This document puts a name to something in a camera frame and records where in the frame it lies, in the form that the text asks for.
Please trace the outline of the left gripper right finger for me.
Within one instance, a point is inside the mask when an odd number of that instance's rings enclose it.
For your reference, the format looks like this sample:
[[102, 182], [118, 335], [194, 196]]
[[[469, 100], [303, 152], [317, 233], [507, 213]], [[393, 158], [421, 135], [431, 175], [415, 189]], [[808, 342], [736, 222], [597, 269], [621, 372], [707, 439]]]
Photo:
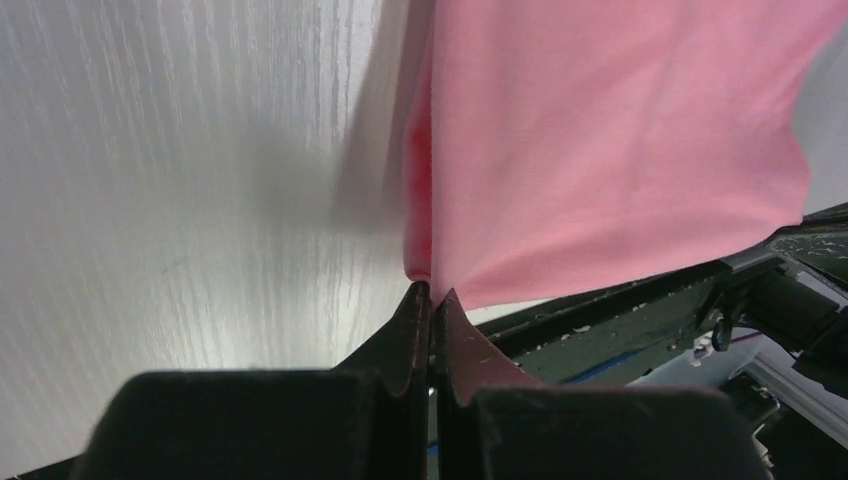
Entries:
[[764, 479], [743, 418], [704, 388], [552, 385], [473, 326], [434, 317], [444, 479]]

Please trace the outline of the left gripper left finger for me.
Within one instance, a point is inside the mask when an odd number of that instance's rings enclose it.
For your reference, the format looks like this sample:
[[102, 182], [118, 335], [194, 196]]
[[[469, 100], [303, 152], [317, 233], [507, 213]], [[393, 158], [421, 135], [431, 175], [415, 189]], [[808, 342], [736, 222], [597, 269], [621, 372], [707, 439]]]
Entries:
[[116, 393], [76, 479], [422, 479], [431, 302], [328, 370], [155, 371]]

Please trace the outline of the light pink t shirt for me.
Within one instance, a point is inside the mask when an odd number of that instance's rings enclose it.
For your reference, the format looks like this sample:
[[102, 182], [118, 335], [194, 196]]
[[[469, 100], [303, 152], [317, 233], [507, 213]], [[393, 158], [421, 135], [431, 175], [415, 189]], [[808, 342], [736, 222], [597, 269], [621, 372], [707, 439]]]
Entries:
[[404, 269], [469, 308], [717, 260], [798, 224], [791, 128], [843, 1], [438, 1]]

